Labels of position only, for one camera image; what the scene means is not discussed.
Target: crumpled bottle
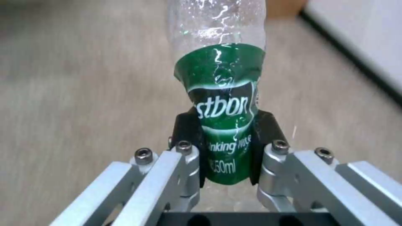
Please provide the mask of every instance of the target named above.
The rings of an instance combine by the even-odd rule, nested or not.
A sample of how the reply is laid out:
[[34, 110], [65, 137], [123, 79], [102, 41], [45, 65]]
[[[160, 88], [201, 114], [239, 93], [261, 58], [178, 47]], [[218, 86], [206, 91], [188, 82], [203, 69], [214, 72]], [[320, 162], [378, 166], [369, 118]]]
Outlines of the crumpled bottle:
[[207, 140], [207, 178], [232, 185], [249, 175], [251, 123], [265, 55], [265, 0], [168, 0], [174, 76]]

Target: screw head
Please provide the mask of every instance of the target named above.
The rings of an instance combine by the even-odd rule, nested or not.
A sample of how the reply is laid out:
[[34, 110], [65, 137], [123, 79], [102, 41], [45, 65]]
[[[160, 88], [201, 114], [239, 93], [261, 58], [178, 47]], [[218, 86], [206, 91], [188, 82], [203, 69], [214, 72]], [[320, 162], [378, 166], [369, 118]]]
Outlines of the screw head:
[[134, 158], [138, 165], [147, 165], [153, 160], [152, 151], [149, 148], [140, 148], [135, 151]]
[[172, 136], [168, 138], [168, 147], [169, 149], [172, 149]]
[[283, 140], [273, 140], [272, 141], [272, 151], [280, 154], [285, 155], [289, 153], [289, 144]]
[[181, 140], [176, 144], [176, 151], [182, 153], [183, 155], [189, 155], [193, 151], [193, 146], [191, 142], [186, 140]]
[[332, 163], [334, 160], [334, 153], [331, 152], [327, 148], [319, 147], [314, 150], [314, 153], [322, 159], [324, 162], [326, 162], [328, 165]]

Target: plastic water bottle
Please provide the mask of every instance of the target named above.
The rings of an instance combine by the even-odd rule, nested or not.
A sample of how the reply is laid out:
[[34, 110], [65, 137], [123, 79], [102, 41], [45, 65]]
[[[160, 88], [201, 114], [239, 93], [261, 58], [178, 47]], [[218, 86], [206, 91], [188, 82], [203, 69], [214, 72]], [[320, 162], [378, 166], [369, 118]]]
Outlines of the plastic water bottle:
[[167, 9], [174, 76], [207, 139], [207, 178], [236, 184], [249, 176], [265, 0], [168, 0]]

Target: beige floor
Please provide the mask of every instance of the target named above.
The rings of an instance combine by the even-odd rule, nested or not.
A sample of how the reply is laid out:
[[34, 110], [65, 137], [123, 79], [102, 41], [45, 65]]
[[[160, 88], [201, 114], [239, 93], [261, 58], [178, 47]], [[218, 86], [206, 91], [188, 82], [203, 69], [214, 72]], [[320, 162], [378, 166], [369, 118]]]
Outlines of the beige floor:
[[[111, 161], [166, 148], [190, 102], [172, 76], [163, 9], [159, 0], [0, 6], [0, 225], [46, 225]], [[401, 109], [301, 21], [266, 30], [260, 107], [292, 146], [326, 146], [402, 181]], [[207, 183], [196, 210], [263, 208], [245, 181]]]

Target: baseboard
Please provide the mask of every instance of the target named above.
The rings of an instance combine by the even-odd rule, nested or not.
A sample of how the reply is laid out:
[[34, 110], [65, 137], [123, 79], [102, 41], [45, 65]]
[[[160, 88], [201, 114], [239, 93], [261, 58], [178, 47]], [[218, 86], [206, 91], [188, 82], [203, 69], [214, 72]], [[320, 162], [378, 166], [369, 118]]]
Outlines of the baseboard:
[[402, 95], [390, 86], [381, 75], [377, 74], [369, 65], [365, 64], [350, 49], [344, 46], [323, 26], [318, 20], [314, 19], [305, 10], [300, 11], [299, 17], [317, 31], [324, 39], [326, 39], [335, 49], [342, 53], [351, 63], [353, 63], [360, 72], [381, 90], [383, 90], [400, 108], [402, 108]]

